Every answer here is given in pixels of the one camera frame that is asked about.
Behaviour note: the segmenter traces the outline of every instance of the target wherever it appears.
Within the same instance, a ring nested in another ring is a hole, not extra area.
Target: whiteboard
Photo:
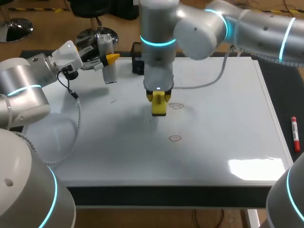
[[[214,80],[222,57],[176,58],[176,86]],[[166,117],[153,117],[143,76],[130,58],[116,62],[118,82],[102,71],[71,81],[82,105],[74,153],[52,167],[68,186],[268,186],[292,165],[258,62],[229,57],[222,78],[196,90],[173,90]],[[24,132],[43,160],[71,148],[75,100],[58,82],[43,88],[51,114]]]

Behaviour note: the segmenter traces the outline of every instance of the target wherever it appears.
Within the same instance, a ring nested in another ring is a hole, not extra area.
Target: glowing blue ring
[[[302,219],[302,221],[304,222],[304,216],[301,214],[300,210],[298,209],[298,207],[296,206],[293,197],[291,196],[291,192],[290,192],[290,188],[289,188],[289,174],[290,174],[290,170],[288,171],[288,175],[287,175],[287,181],[286,181],[286,185],[287,185],[287,193],[290,199],[291,204],[294,207],[294,210],[296,211],[296,213],[298,214],[298,216]]]
[[[26,90],[26,89],[30,89],[30,88],[34,88],[34,87],[40,87],[40,88],[41,88],[40,85],[30,85],[30,86],[26,86],[26,87],[17,89],[17,90],[15,90],[15,91],[9,93],[8,96],[12,96],[12,95],[14,95],[14,94],[16,94],[16,93],[18,93],[18,92],[20,92],[20,91],[22,91],[22,90]]]
[[[56,199],[57,199],[57,180],[56,180],[55,174],[53,173],[52,170],[51,170],[51,173],[53,174],[54,182],[55,182],[55,195],[54,195],[54,199],[53,199],[53,203],[52,203],[51,209],[49,210],[46,218],[43,220],[43,222],[41,223],[41,225],[39,226],[39,228],[43,228],[44,227],[44,225],[48,221],[49,217],[51,216],[51,214],[52,214],[52,212],[54,210],[55,204],[56,204]]]
[[[280,55],[279,55],[279,60],[281,60],[281,61],[283,60],[283,53],[284,53],[285,43],[287,41],[288,34],[290,32],[290,29],[291,29],[294,21],[295,21],[295,18],[292,18],[291,21],[289,22],[288,28],[286,30],[286,33],[285,33],[285,36],[284,36],[284,39],[283,39],[283,42],[282,42],[282,46],[281,46],[281,50],[280,50]]]
[[[150,46],[154,46],[154,47],[164,47],[164,46],[168,46],[168,45],[170,45],[170,44],[173,44],[173,43],[176,41],[176,39],[173,39],[173,40],[171,40],[171,41],[169,41],[169,42],[166,42],[166,43],[152,43],[152,42],[149,42],[149,41],[145,40],[142,36],[141,36],[141,40],[142,40],[145,44],[150,45]]]
[[[227,35],[228,35],[228,24],[227,24],[225,18],[223,17],[222,13],[221,13],[221,12],[218,12],[218,11],[215,11],[215,10],[212,10],[212,9],[205,9],[205,11],[206,11],[206,12],[215,13],[216,15],[218,15],[218,16],[222,19],[222,21],[224,22],[224,24],[225,24],[225,26],[226,26],[226,36],[225,36],[225,39],[226,39],[226,37],[227,37]]]

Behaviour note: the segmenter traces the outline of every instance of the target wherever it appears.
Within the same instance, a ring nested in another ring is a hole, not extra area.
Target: red ink mark
[[[169,104],[169,106],[172,108],[172,109],[181,109],[184,107],[183,104],[179,104],[179,103],[171,103]]]
[[[181,137],[179,135],[173,135],[173,136],[170,136],[169,139],[172,142],[177,142],[177,141],[181,140]]]

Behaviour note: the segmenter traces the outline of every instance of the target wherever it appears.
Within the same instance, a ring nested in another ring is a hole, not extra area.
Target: marker
[[[294,116],[291,118],[291,126],[293,128],[293,136],[294,136],[294,151],[300,152],[298,126],[296,124],[296,117],[294,117]]]

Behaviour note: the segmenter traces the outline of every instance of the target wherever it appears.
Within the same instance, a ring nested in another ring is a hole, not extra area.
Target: wooden floor
[[[182,0],[187,5],[204,7],[205,0]],[[283,10],[282,0],[249,0],[252,7],[261,10]],[[304,9],[303,0],[287,0],[290,9]],[[36,1],[15,0],[8,7],[16,8],[66,8],[62,0]],[[82,30],[90,27],[90,20],[74,17],[71,12],[11,12],[12,18],[26,18],[33,22],[33,33],[18,42],[0,43],[0,61],[18,57],[22,50],[54,50],[67,40],[75,40]],[[297,14],[304,19],[304,14]],[[120,36],[115,50],[130,51],[132,43],[140,41],[139,21],[127,21],[111,15],[100,17],[103,26],[114,29]],[[226,51],[227,45],[219,48]],[[264,210],[259,211],[261,221],[266,218]],[[197,219],[201,228],[215,228],[220,219],[220,210],[198,210]],[[240,210],[225,210],[221,228],[243,228]],[[191,209],[78,209],[77,228],[194,228]]]

